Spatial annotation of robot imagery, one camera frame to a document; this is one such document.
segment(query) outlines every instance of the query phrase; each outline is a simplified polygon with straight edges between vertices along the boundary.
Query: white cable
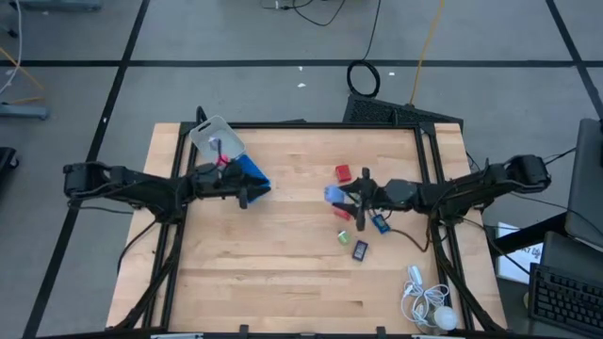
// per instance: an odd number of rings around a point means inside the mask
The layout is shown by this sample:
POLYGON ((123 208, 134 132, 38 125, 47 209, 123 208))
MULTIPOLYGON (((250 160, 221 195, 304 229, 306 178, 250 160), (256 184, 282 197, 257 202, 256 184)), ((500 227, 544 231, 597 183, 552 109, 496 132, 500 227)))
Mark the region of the white cable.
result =
POLYGON ((19 67, 21 67, 21 56, 22 56, 22 52, 23 52, 23 30, 22 30, 22 16, 21 16, 21 3, 19 3, 19 0, 15 0, 15 4, 17 5, 17 15, 19 16, 19 27, 18 27, 18 31, 19 31, 19 55, 17 56, 17 66, 15 66, 14 71, 12 72, 12 74, 10 75, 10 78, 8 79, 7 83, 4 84, 4 86, 0 89, 0 94, 4 93, 4 91, 7 89, 8 86, 10 86, 10 84, 12 83, 12 80, 15 78, 15 75, 17 75, 17 71, 19 71, 19 67))
POLYGON ((402 295, 402 301, 400 302, 402 314, 410 322, 413 322, 417 325, 436 327, 429 323, 427 320, 427 314, 429 313, 431 307, 437 309, 440 306, 444 306, 444 300, 448 293, 448 286, 444 284, 437 284, 436 286, 424 291, 420 285, 412 281, 405 282, 404 294, 402 295), (406 314, 406 307, 404 306, 404 301, 409 296, 415 297, 415 301, 413 301, 411 308, 413 316, 412 318, 406 314))

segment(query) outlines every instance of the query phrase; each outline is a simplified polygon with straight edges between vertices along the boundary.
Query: dark blue object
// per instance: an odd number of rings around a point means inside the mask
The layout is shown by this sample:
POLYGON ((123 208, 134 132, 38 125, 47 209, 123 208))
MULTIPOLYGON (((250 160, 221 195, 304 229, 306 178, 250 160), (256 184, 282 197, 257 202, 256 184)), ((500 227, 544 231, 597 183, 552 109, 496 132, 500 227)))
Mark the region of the dark blue object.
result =
POLYGON ((363 261, 365 259, 365 254, 368 250, 368 244, 364 241, 358 240, 356 243, 356 247, 354 248, 354 253, 351 254, 353 259, 358 261, 363 261))
MULTIPOLYGON (((254 178, 266 179, 268 183, 261 185, 262 187, 270 187, 270 180, 268 177, 262 173, 262 171, 255 165, 255 163, 253 163, 252 159, 248 155, 241 155, 236 159, 236 162, 243 169, 244 173, 247 173, 254 178)), ((257 198, 259 197, 249 199, 249 203, 254 202, 257 198)))
POLYGON ((391 230, 391 228, 387 224, 387 221, 385 221, 385 219, 383 218, 382 215, 379 214, 379 215, 371 218, 371 220, 373 221, 373 225, 375 225, 377 227, 377 229, 379 230, 380 234, 384 234, 384 233, 388 232, 389 230, 391 230))
POLYGON ((344 202, 345 193, 337 185, 328 185, 324 188, 324 200, 330 203, 344 202))

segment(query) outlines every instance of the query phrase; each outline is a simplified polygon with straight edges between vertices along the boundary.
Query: gray floor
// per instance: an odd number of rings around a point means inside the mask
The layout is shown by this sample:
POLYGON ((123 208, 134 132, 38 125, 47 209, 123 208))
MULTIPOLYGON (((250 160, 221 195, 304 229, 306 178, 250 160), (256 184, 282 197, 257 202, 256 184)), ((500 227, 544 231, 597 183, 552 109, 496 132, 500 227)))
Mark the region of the gray floor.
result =
MULTIPOLYGON (((383 0, 369 58, 418 58, 437 3, 383 0)), ((598 15, 603 4, 556 3, 582 57, 603 59, 598 15)), ((24 58, 119 60, 139 4, 107 0, 98 13, 27 12, 24 58)), ((337 4, 316 2, 304 12, 327 19, 337 4)), ((263 10, 254 0, 152 0, 133 59, 357 58, 366 50, 375 7, 375 1, 349 1, 331 26, 321 28, 293 11, 263 10)), ((16 54, 14 40, 0 36, 0 46, 16 54)), ((428 59, 571 58, 544 1, 458 0, 447 2, 428 59)), ((43 96, 52 116, 48 121, 0 119, 0 145, 17 148, 22 158, 0 203, 0 338, 23 333, 67 211, 62 166, 85 159, 117 70, 29 71, 46 86, 43 96)), ((405 104, 415 69, 381 67, 379 72, 379 99, 405 104)), ((589 72, 603 89, 603 70, 589 72)), ((140 170, 153 125, 190 121, 197 105, 228 121, 341 121, 348 96, 345 75, 346 67, 129 68, 99 160, 140 170), (306 87, 298 88, 299 83, 306 87)), ((367 73, 353 76, 359 90, 371 87, 367 73)), ((2 101, 39 94, 20 75, 2 101)), ((466 147, 479 163, 486 157, 502 161, 516 153, 567 150, 575 145, 579 119, 596 116, 575 68, 426 68, 416 106, 463 118, 466 147)), ((571 170, 572 156, 553 164, 554 184, 539 198, 566 204, 571 170)), ((558 212, 505 197, 485 218, 523 226, 558 212)), ((128 223, 125 217, 80 213, 40 335, 104 327, 128 223)))

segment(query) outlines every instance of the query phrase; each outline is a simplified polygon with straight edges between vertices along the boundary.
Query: red cube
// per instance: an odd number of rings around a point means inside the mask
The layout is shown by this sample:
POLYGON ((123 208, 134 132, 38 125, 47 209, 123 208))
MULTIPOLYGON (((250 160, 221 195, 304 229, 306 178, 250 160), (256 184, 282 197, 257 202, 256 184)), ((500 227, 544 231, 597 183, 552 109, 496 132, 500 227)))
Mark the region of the red cube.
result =
POLYGON ((336 207, 333 209, 333 213, 336 216, 343 218, 345 220, 350 220, 350 218, 351 218, 351 215, 348 212, 346 212, 342 209, 336 208, 336 207))
POLYGON ((339 165, 335 167, 335 174, 339 183, 345 183, 351 180, 350 167, 348 165, 339 165))

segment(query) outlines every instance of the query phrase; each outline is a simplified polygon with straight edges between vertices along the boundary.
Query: wooden table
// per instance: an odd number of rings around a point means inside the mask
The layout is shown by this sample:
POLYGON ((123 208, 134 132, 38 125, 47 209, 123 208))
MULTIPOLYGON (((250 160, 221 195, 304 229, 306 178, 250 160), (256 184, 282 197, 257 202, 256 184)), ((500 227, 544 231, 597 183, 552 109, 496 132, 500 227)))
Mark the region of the wooden table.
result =
MULTIPOLYGON (((178 129, 175 123, 155 126, 145 172, 170 176, 178 129)), ((459 126, 436 124, 436 131, 447 179, 468 174, 459 126)), ((361 167, 369 167, 382 186, 390 178, 421 181, 413 131, 242 129, 237 133, 270 178, 272 191, 248 210, 239 209, 235 199, 190 205, 170 331, 235 332, 239 325, 248 324, 252 332, 374 333, 376 326, 385 326, 388 333, 417 332, 400 311, 402 285, 409 265, 420 268, 426 285, 438 283, 432 250, 421 253, 402 235, 381 235, 369 222, 358 233, 353 221, 334 216, 323 200, 323 189, 335 183, 334 167, 340 164, 349 164, 354 177, 361 167), (353 245, 338 243, 341 230, 368 243, 364 262, 351 259, 353 245)), ((187 157, 185 152, 183 166, 187 157)), ((429 152, 428 161, 432 168, 429 152)), ((481 222, 477 212, 467 217, 481 222)), ((151 220, 147 211, 135 213, 128 240, 151 220)), ((394 213, 389 221, 424 243, 425 216, 394 213)), ((147 287, 158 230, 123 259, 107 325, 122 320, 147 287)), ((483 231, 470 223, 457 225, 456 230, 468 288, 506 327, 483 231)), ((163 297, 161 291, 155 324, 163 297)), ((454 289, 452 303, 461 318, 454 289)))

